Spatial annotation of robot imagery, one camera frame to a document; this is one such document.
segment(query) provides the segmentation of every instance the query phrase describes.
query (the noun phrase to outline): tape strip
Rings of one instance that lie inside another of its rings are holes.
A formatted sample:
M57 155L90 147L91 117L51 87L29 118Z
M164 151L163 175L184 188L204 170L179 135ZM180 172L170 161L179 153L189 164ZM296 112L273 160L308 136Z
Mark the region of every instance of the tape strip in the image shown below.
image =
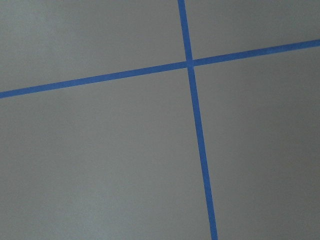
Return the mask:
M250 51L241 51L241 52L235 52L235 53L230 53L225 55L195 59L193 60L193 64L195 66L201 66L206 64L215 64L215 63L232 61L237 59L246 59L246 58L252 58L252 57L257 57L262 55L277 54L277 53L283 53L283 52L294 51L299 49L314 48L319 46L320 46L320 39L317 39L312 41L303 41L303 42L286 44L281 46L272 46L272 47L260 48L260 49L250 50Z
M129 78L134 76L146 75L146 74L154 74L154 73L166 72L171 70L184 69L186 67L187 67L187 63L185 61L182 61L182 62L145 67L145 68L129 70L129 71L121 71L121 72L110 73L110 74L99 75L99 76L91 76L91 77L80 78L80 79L69 80L69 81L61 81L61 82L44 84L44 85L31 86L26 88L0 92L0 99L9 98L9 97L18 96L18 95L44 92L44 91L55 90L55 89L69 88L69 87L85 85L85 84L99 83L99 82L110 81L115 79L123 79L123 78Z
M199 149L199 156L200 156L200 163L201 163L201 170L202 170L206 207L207 207L208 217L209 217L211 239L218 240L214 202L213 202L212 192L211 192L206 147L205 147L204 133L202 129L202 121L201 121L201 114L200 114L200 106L199 106L196 76L195 76L195 69L194 69L194 61L192 57L185 1L178 0L178 6L179 6L179 14L180 14L180 21L181 21L181 29L182 29L187 71L189 76L189 85L190 85L194 123L195 123L196 137L198 142L198 149Z

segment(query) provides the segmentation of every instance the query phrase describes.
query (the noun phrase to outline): gray wall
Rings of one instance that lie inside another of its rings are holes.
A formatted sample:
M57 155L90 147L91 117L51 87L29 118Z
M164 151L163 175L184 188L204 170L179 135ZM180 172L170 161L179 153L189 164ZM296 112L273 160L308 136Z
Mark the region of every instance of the gray wall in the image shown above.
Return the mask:
M186 0L195 59L320 39L320 2ZM175 0L0 1L0 92L185 61ZM195 67L220 240L320 236L320 48ZM0 239L209 240L186 69L0 99Z

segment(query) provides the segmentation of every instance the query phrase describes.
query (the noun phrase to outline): blue tape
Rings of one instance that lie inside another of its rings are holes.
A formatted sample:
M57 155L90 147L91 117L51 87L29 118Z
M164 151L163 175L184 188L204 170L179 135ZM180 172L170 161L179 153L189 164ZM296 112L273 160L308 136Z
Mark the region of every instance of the blue tape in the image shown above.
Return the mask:
M180 14L180 21L181 21L181 29L182 29L187 71L189 76L189 85L190 85L194 123L195 123L196 137L198 142L198 149L199 149L199 156L200 156L200 163L201 163L201 170L202 170L206 207L207 207L208 217L209 217L211 239L218 240L214 201L213 201L211 185L210 185L206 146L205 146L204 133L202 129L196 75L195 75L195 69L194 69L194 61L192 57L191 41L190 41L190 35L189 35L185 1L178 0L178 6L179 6L179 14Z
M188 29L182 29L182 35L186 33L186 30ZM146 74L154 74L154 73L166 72L171 70L184 69L184 68L187 68L188 65L193 68L194 66L215 64L215 63L232 61L237 59L252 58L252 57L268 55L268 54L277 54L277 53L294 51L299 49L320 47L320 39L317 39L312 41L303 41L298 43L273 46L273 47L261 48L256 50L242 51L242 52L230 53L230 54L219 55L219 56L205 57L205 58L195 59L192 62L190 38L183 37L183 39L188 41L188 43L186 42L184 44L184 47L187 50L186 54L188 54L188 56L186 56L187 62L186 61L175 62L175 63L165 64L165 65L158 65L158 66L145 67L145 68L140 68L135 70L121 71L116 73L100 75L100 76L91 76L91 77L80 78L75 80L61 81L61 82L44 84L44 85L20 88L15 90L2 91L0 92L0 99L19 96L19 95L25 95L25 94L32 94L37 92L43 92L43 91L49 91L49 90L55 90L55 89L69 88L69 87L85 85L85 84L110 81L115 79L129 78L129 77L146 75Z
M69 88L69 87L85 85L85 84L99 83L99 82L110 81L115 79L123 79L123 78L129 78L134 76L146 75L146 74L184 69L186 67L187 67L187 63L185 61L182 61L182 62L145 67L145 68L129 70L129 71L121 71L121 72L110 73L110 74L99 75L99 76L91 76L91 77L80 78L80 79L69 80L69 81L61 81L61 82L44 84L44 85L31 86L26 88L0 92L0 99L9 98L9 97L18 96L18 95L55 90L55 89Z
M250 51L241 51L241 52L235 52L235 53L230 53L225 55L195 59L193 61L193 64L195 66L201 66L206 64L215 64L215 63L232 61L237 59L246 59L246 58L252 58L252 57L257 57L262 55L277 54L277 53L283 53L283 52L294 51L299 49L314 48L319 46L320 46L320 39L317 39L312 41L303 41L303 42L286 44L281 46L272 46L272 47L266 47L266 48L255 49Z

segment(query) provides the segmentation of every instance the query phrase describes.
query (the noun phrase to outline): blue stripe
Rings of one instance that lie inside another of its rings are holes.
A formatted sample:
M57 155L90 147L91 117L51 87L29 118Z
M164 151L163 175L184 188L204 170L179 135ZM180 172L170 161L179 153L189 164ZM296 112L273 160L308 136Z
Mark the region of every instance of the blue stripe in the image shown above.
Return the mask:
M184 47L186 49L185 53L188 54L188 56L186 55L187 62L185 61L175 62L175 63L165 64L165 65L151 66L151 67L140 68L135 70L121 71L121 72L110 73L105 75L91 76L91 77L80 78L75 80L61 81L61 82L44 84L44 85L3 91L3 92L0 92L0 99L14 97L18 95L55 90L55 89L69 88L69 87L85 85L85 84L110 81L115 79L129 78L129 77L146 75L146 74L154 74L154 73L166 72L171 70L184 69L184 68L187 68L187 66L190 66L193 68L194 66L214 64L214 63L232 61L237 59L252 58L252 57L268 55L268 54L277 54L277 53L294 51L299 49L320 47L320 39L317 39L312 41L303 41L298 43L266 47L266 48L261 48L256 50L242 51L242 52L230 53L230 54L219 55L219 56L205 57L205 58L195 59L192 62L190 37L184 36L188 32L188 24L187 25L184 24L182 25L182 27L183 27L182 28L183 40L186 40L184 41Z
M187 71L189 76L189 85L190 85L190 92L191 92L196 137L197 137L199 156L200 156L200 162L201 162L206 207L207 207L208 217L209 217L211 239L218 240L214 202L213 202L212 192L211 192L206 147L205 147L204 133L202 129L202 121L201 121L201 114L200 114L200 107L199 107L198 91L197 91L197 84L196 84L194 61L192 57L185 1L178 0L178 6L179 6L179 13L180 13L185 58L187 63Z
M283 53L287 51L314 48L319 46L320 46L320 39L317 39L312 41L303 41L303 42L286 44L281 46L272 46L272 47L266 47L266 48L255 49L250 51L241 51L241 52L235 52L235 53L230 53L225 55L195 59L193 61L193 64L195 66L201 66L206 64L215 64L215 63L232 61L237 59L252 58L252 57L257 57L262 55L277 54L277 53Z
M0 92L0 99L9 98L9 97L18 96L18 95L55 90L55 89L69 88L69 87L85 85L85 84L99 83L99 82L110 81L115 79L123 79L123 78L129 78L134 76L146 75L146 74L166 72L166 71L171 71L176 69L184 69L186 67L187 67L187 63L185 61L182 61L182 62L170 63L170 64L159 65L159 66L151 66L151 67L140 68L140 69L129 70L129 71L121 71L121 72L110 73L110 74L99 75L99 76L91 76L91 77L80 78L80 79L69 80L69 81L61 81L61 82L44 84L44 85L31 86L26 88Z

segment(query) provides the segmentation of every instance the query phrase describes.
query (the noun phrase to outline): gray floor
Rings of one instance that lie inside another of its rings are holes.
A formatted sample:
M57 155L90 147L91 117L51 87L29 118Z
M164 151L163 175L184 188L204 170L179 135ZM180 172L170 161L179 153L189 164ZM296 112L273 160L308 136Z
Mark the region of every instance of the gray floor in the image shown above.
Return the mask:
M186 0L195 59L320 39L319 1ZM0 1L0 92L185 61L175 0ZM320 48L195 67L219 240L320 236ZM209 240L186 69L0 99L0 239Z

